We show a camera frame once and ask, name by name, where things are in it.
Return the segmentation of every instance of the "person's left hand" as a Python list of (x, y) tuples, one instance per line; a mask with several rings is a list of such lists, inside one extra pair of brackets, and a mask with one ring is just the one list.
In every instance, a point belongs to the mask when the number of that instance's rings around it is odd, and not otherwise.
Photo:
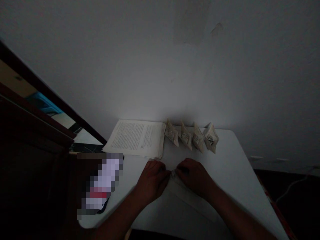
[(148, 161), (132, 191), (136, 203), (144, 208), (160, 197), (168, 184), (170, 174), (171, 171), (166, 171), (164, 163)]

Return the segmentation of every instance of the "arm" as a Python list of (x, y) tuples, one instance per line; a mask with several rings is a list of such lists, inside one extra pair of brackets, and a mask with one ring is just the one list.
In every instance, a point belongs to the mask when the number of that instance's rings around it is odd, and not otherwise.
[(176, 172), (187, 187), (216, 209), (237, 239), (276, 239), (217, 186), (201, 163), (186, 158)]
[(135, 188), (97, 229), (94, 239), (123, 239), (139, 213), (162, 195), (170, 173), (164, 163), (148, 161)]

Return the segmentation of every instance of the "paper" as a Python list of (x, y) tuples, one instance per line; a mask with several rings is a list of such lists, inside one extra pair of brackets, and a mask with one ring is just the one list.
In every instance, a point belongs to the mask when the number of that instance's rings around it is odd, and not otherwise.
[(184, 123), (181, 121), (181, 129), (179, 132), (179, 138), (181, 142), (192, 151), (192, 134), (185, 127)]
[(193, 207), (198, 213), (207, 219), (211, 220), (212, 222), (217, 220), (218, 213), (216, 210), (214, 210), (214, 208), (206, 200), (199, 197), (188, 187), (186, 187), (181, 179), (175, 174), (175, 171), (172, 171), (166, 189)]
[(161, 122), (119, 120), (102, 150), (161, 159), (165, 128)]
[(88, 133), (85, 129), (81, 129), (81, 131), (74, 138), (74, 142), (75, 143), (103, 145), (97, 139), (95, 139), (90, 133)]
[(178, 131), (172, 126), (169, 119), (167, 119), (167, 128), (164, 134), (174, 145), (179, 147)]
[(216, 153), (216, 145), (219, 141), (219, 137), (214, 129), (213, 124), (211, 123), (210, 127), (207, 129), (206, 133), (204, 134), (204, 142), (207, 146), (207, 149)]
[(202, 134), (202, 132), (200, 131), (199, 126), (196, 123), (194, 123), (192, 142), (193, 142), (194, 146), (201, 153), (203, 153), (204, 135)]

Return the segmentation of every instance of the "book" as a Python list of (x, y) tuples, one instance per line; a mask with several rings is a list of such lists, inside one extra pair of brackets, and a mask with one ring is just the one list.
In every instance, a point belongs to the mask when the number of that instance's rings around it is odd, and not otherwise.
[(119, 120), (102, 151), (160, 160), (165, 130), (162, 122)]

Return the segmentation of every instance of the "dark wood frame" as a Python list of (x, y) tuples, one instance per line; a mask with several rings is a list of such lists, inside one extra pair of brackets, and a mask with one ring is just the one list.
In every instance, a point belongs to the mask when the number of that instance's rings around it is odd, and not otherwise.
[(27, 110), (28, 112), (32, 113), (33, 115), (37, 116), (41, 120), (45, 121), (55, 129), (59, 130), (60, 132), (66, 134), (67, 136), (71, 137), (72, 139), (75, 138), (77, 135), (62, 126), (60, 123), (58, 123), (53, 118), (49, 117), (47, 114), (39, 110), (36, 106), (29, 103), (27, 100), (25, 100), (23, 97), (12, 91), (7, 86), (0, 83), (0, 94), (11, 101), (13, 101), (15, 104), (19, 105), (23, 109)]
[(10, 68), (18, 73), (24, 80), (34, 86), (39, 92), (45, 95), (50, 101), (57, 105), (69, 117), (76, 121), (81, 127), (87, 130), (94, 138), (103, 145), (107, 141), (91, 127), (83, 118), (81, 118), (68, 104), (59, 98), (50, 88), (48, 88), (10, 49), (0, 41), (0, 59)]

